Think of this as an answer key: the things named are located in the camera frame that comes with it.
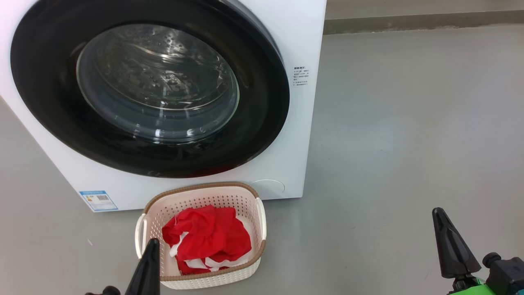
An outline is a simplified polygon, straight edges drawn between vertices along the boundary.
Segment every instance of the clothes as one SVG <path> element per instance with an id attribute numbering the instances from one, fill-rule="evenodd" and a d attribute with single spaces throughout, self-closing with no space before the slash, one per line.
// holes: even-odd
<path id="1" fill-rule="evenodd" d="M 185 209 L 164 225 L 162 235 L 182 274 L 206 273 L 249 261 L 249 234 L 232 207 Z"/>

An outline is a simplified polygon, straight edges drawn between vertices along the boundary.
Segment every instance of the white washing machine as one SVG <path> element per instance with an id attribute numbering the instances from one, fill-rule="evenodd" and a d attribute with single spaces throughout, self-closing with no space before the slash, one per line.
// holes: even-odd
<path id="1" fill-rule="evenodd" d="M 301 197 L 326 0 L 0 4 L 0 96 L 95 212 Z"/>

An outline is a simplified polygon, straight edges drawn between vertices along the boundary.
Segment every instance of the red cloth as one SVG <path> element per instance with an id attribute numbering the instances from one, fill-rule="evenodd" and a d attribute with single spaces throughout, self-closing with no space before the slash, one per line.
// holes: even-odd
<path id="1" fill-rule="evenodd" d="M 189 268 L 184 260 L 210 257 L 216 262 L 234 261 L 251 250 L 249 234 L 236 219 L 235 208 L 187 208 L 169 220 L 162 228 L 164 241 L 170 247 L 188 234 L 178 247 L 176 255 L 182 273 L 205 273 L 206 269 Z"/>

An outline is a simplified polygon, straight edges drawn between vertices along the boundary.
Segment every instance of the beige basket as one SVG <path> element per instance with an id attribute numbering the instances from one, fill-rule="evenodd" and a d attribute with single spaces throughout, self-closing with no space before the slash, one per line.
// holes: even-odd
<path id="1" fill-rule="evenodd" d="M 251 237 L 250 259 L 247 263 L 200 275 L 180 275 L 177 262 L 169 256 L 169 245 L 162 239 L 162 227 L 178 212 L 186 208 L 207 205 L 234 207 Z M 256 191 L 243 183 L 226 182 L 188 186 L 161 193 L 153 198 L 138 219 L 135 229 L 135 247 L 142 257 L 146 242 L 160 241 L 160 281 L 171 289 L 199 289 L 220 286 L 249 278 L 260 264 L 266 245 L 266 214 Z"/>

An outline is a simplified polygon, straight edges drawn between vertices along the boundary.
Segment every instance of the basket handle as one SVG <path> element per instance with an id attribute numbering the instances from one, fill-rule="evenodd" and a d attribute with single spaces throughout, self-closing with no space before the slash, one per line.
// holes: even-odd
<path id="1" fill-rule="evenodd" d="M 260 228 L 262 229 L 262 240 L 266 239 L 266 210 L 260 198 L 257 198 L 258 216 L 260 216 Z"/>
<path id="2" fill-rule="evenodd" d="M 146 248 L 147 220 L 145 219 L 145 217 L 146 214 L 142 213 L 142 215 L 140 215 L 140 217 L 138 218 L 135 227 L 135 250 L 138 259 L 142 258 L 142 254 L 144 253 L 144 249 Z M 140 246 L 140 228 L 142 227 L 142 223 L 144 224 L 144 226 L 142 229 L 142 245 Z"/>

